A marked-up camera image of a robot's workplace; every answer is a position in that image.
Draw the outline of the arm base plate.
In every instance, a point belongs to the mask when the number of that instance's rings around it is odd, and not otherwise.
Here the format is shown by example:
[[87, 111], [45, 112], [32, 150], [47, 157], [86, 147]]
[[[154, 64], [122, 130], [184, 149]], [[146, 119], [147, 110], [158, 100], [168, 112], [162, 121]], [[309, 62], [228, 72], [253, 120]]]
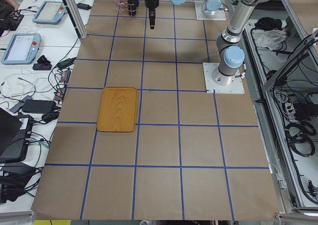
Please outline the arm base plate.
[[203, 63], [203, 72], [207, 93], [244, 94], [239, 69], [235, 75], [225, 76], [219, 72], [219, 63]]
[[197, 20], [226, 21], [221, 0], [196, 0], [194, 4]]

